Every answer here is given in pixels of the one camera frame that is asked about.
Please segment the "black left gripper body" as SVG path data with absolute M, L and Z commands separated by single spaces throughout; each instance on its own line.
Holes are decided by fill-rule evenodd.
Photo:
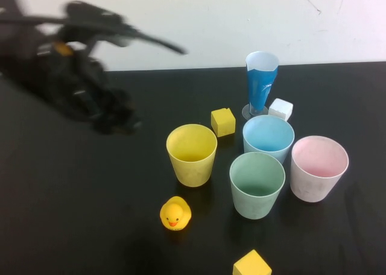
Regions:
M 92 123 L 99 134 L 131 135 L 139 130 L 142 121 L 135 111 L 130 95 L 121 89 L 109 89 L 103 112 Z

